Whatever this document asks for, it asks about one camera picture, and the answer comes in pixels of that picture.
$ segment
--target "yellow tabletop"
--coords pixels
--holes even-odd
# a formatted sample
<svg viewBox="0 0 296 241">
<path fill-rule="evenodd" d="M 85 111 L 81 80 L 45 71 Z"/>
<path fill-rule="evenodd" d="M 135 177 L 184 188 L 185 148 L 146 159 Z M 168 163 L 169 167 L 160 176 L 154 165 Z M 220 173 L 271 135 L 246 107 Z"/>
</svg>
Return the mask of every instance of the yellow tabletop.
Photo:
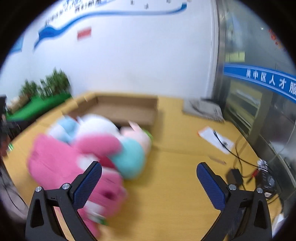
<svg viewBox="0 0 296 241">
<path fill-rule="evenodd" d="M 13 141 L 14 149 L 4 163 L 27 204 L 38 186 L 26 167 L 34 139 L 45 133 L 62 113 L 75 108 L 76 102 L 93 95 L 82 95 L 53 109 Z M 218 217 L 220 212 L 214 209 L 196 177 L 196 166 L 206 162 L 225 180 L 235 157 L 224 154 L 197 132 L 209 126 L 233 142 L 241 134 L 230 122 L 216 123 L 183 114 L 182 104 L 181 99 L 159 97 L 159 113 L 151 129 L 154 142 L 146 167 L 139 178 L 125 181 L 128 199 L 120 213 L 108 220 L 112 240 L 200 240 Z M 243 137 L 237 149 L 241 158 L 256 164 L 258 157 Z M 209 157 L 224 160 L 226 165 Z M 254 170 L 247 164 L 243 164 L 243 169 L 244 175 Z M 255 181 L 246 185 L 246 189 L 253 191 Z M 281 211 L 279 200 L 272 203 L 269 210 L 272 219 L 278 215 Z M 68 233 L 66 231 L 67 238 L 72 240 Z"/>
</svg>

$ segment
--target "cardboard box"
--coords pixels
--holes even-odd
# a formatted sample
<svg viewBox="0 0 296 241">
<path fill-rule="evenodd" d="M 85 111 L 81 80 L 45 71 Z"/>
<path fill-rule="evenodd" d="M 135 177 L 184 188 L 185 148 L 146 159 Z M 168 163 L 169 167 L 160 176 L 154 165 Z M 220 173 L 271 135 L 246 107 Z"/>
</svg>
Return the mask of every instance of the cardboard box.
<svg viewBox="0 0 296 241">
<path fill-rule="evenodd" d="M 128 96 L 96 94 L 91 98 L 80 99 L 78 107 L 69 112 L 63 112 L 72 118 L 85 114 L 104 116 L 115 124 L 129 126 L 128 121 L 150 129 L 157 114 L 157 96 Z"/>
</svg>

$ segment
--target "power adapter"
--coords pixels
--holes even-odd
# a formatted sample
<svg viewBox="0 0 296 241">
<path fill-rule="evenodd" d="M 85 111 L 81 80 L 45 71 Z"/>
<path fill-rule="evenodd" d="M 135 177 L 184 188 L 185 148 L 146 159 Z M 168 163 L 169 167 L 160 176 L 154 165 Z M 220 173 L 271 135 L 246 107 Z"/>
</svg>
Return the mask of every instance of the power adapter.
<svg viewBox="0 0 296 241">
<path fill-rule="evenodd" d="M 238 188 L 244 183 L 242 175 L 238 169 L 230 169 L 226 174 L 226 181 L 228 184 L 234 184 Z"/>
</svg>

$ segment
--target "blue wave stripe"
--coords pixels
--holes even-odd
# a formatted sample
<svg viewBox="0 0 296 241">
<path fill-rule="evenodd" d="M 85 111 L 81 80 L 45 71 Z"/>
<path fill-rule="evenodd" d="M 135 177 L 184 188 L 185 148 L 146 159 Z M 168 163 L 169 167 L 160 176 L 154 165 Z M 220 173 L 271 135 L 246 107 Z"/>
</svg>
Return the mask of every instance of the blue wave stripe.
<svg viewBox="0 0 296 241">
<path fill-rule="evenodd" d="M 55 29 L 51 26 L 47 26 L 44 29 L 42 29 L 39 32 L 39 39 L 36 41 L 34 45 L 34 49 L 40 44 L 40 42 L 43 39 L 47 38 L 54 38 L 61 34 L 63 34 L 65 31 L 67 31 L 73 24 L 76 22 L 84 19 L 84 18 L 90 18 L 94 16 L 111 16 L 111 15 L 120 15 L 120 16 L 156 16 L 156 15 L 172 15 L 179 12 L 184 11 L 187 8 L 187 3 L 182 3 L 180 8 L 177 8 L 175 10 L 170 11 L 100 11 L 100 12 L 91 12 L 84 15 L 81 15 L 80 17 L 72 20 L 68 24 L 66 24 L 64 27 L 60 29 Z"/>
</svg>

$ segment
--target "green plant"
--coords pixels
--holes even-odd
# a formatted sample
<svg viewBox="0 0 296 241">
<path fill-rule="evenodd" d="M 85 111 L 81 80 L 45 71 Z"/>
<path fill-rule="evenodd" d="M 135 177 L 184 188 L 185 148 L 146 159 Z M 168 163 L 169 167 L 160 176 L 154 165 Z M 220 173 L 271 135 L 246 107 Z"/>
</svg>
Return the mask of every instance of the green plant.
<svg viewBox="0 0 296 241">
<path fill-rule="evenodd" d="M 28 80 L 26 80 L 25 84 L 21 88 L 21 94 L 28 96 L 28 98 L 31 98 L 37 95 L 37 89 L 38 85 L 34 81 L 29 82 Z"/>
<path fill-rule="evenodd" d="M 52 75 L 46 76 L 46 80 L 40 80 L 41 86 L 38 86 L 39 95 L 46 98 L 70 91 L 70 83 L 66 74 L 60 70 L 54 69 Z"/>
</svg>

